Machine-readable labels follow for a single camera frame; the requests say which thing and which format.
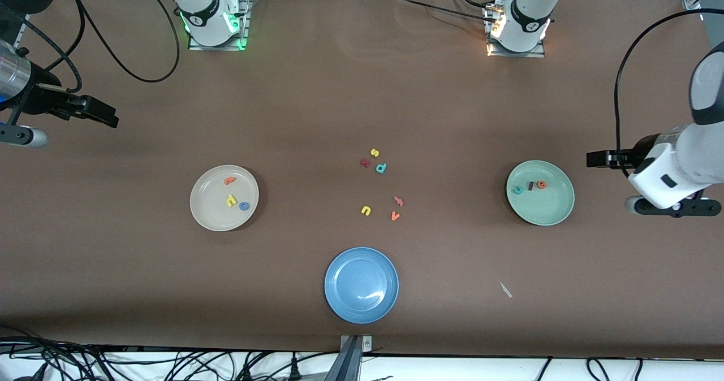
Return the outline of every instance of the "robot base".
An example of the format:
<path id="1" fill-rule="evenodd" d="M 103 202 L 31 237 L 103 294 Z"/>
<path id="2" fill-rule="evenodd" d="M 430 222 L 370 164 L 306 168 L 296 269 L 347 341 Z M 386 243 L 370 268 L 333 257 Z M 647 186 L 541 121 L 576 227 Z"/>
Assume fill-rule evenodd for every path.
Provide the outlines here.
<path id="1" fill-rule="evenodd" d="M 491 12 L 483 9 L 483 17 L 485 18 L 493 18 L 491 15 Z M 536 47 L 533 48 L 530 51 L 511 51 L 508 49 L 505 49 L 500 42 L 494 38 L 490 33 L 493 28 L 493 23 L 486 22 L 485 23 L 485 38 L 487 40 L 487 51 L 488 56 L 504 56 L 504 57 L 545 57 L 545 51 L 543 50 L 543 41 L 538 42 L 536 44 Z"/>
<path id="2" fill-rule="evenodd" d="M 249 25 L 251 22 L 251 7 L 253 0 L 239 0 L 239 21 L 240 30 L 233 35 L 228 41 L 218 46 L 204 46 L 197 42 L 189 34 L 188 49 L 189 50 L 206 50 L 206 51 L 240 51 L 246 50 L 246 42 L 249 37 Z"/>

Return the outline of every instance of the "metal cylinder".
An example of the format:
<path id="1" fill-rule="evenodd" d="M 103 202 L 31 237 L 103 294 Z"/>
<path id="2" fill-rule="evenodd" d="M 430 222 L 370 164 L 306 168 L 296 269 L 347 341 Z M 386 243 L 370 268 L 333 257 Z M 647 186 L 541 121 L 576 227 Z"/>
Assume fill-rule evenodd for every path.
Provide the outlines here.
<path id="1" fill-rule="evenodd" d="M 31 79 L 31 63 L 18 56 L 15 49 L 0 41 L 0 103 L 23 91 Z"/>

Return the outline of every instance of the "brown table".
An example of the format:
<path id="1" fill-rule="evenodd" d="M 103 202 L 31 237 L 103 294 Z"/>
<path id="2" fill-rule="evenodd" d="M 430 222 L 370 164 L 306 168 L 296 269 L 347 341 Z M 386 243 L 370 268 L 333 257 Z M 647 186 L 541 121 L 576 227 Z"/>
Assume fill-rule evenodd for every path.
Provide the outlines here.
<path id="1" fill-rule="evenodd" d="M 84 1 L 131 69 L 170 67 L 153 0 Z M 402 0 L 260 1 L 247 51 L 184 50 L 160 84 L 132 80 L 86 35 L 72 55 L 83 93 L 118 108 L 119 128 L 23 116 L 51 145 L 0 150 L 2 322 L 84 343 L 328 350 L 364 332 L 400 353 L 722 357 L 721 217 L 633 216 L 620 173 L 585 167 L 587 151 L 613 147 L 628 44 L 677 0 L 561 0 L 545 59 L 487 57 L 478 22 Z M 61 46 L 75 36 L 71 0 L 32 19 Z M 23 41 L 39 64 L 54 59 Z M 625 146 L 690 122 L 688 80 L 708 49 L 691 17 L 641 44 L 621 88 Z M 359 165 L 371 148 L 384 175 Z M 507 207 L 505 178 L 528 159 L 574 183 L 558 226 Z M 233 232 L 188 208 L 219 164 L 261 186 Z M 393 196 L 406 202 L 395 222 Z M 329 262 L 357 245 L 385 252 L 401 282 L 367 326 L 323 293 Z"/>

